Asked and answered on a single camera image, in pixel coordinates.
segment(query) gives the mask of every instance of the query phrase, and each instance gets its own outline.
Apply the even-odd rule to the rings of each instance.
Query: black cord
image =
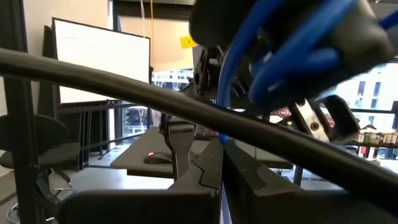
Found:
[[[107,95],[172,114],[219,133],[266,149],[398,217],[398,177],[387,170],[320,142],[304,133],[274,125],[186,97],[181,93],[101,70],[49,58],[0,49],[0,72],[5,77],[54,82]]]

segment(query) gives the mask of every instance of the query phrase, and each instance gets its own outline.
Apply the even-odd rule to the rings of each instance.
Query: ceiling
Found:
[[[398,4],[398,0],[368,0],[373,3]]]
[[[114,1],[140,2],[140,0],[114,0]],[[143,2],[150,3],[150,0],[143,0]],[[179,4],[179,5],[193,6],[195,3],[195,0],[153,0],[153,3],[156,3],[156,4]]]

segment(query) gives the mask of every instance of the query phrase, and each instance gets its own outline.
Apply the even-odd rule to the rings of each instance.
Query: whiteboard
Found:
[[[53,28],[59,61],[149,83],[149,38],[55,18]],[[104,100],[115,99],[60,86],[60,103]]]

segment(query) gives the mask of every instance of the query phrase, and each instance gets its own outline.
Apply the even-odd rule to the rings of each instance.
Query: desk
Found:
[[[194,160],[206,148],[208,141],[194,141],[190,150],[191,158]],[[254,157],[257,150],[257,159],[269,168],[292,169],[293,165],[282,158],[271,153],[256,149],[244,142],[237,141],[237,146]],[[137,141],[128,147],[112,163],[115,169],[126,169],[128,175],[140,175],[146,177],[173,178],[171,164],[145,164],[144,158],[150,152],[169,152],[170,149],[164,142],[164,137],[159,133],[158,127],[149,128]]]

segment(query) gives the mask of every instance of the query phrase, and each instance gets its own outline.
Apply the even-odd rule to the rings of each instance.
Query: beige wall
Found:
[[[108,0],[24,0],[28,53],[42,55],[43,27],[59,17],[93,26],[106,27]],[[40,84],[32,82],[35,111],[39,103]]]
[[[151,37],[150,19],[145,20],[145,33]],[[123,32],[142,35],[140,17],[121,17]],[[189,35],[188,21],[154,19],[154,38],[150,65],[154,71],[192,68],[192,49],[182,49],[180,37]]]

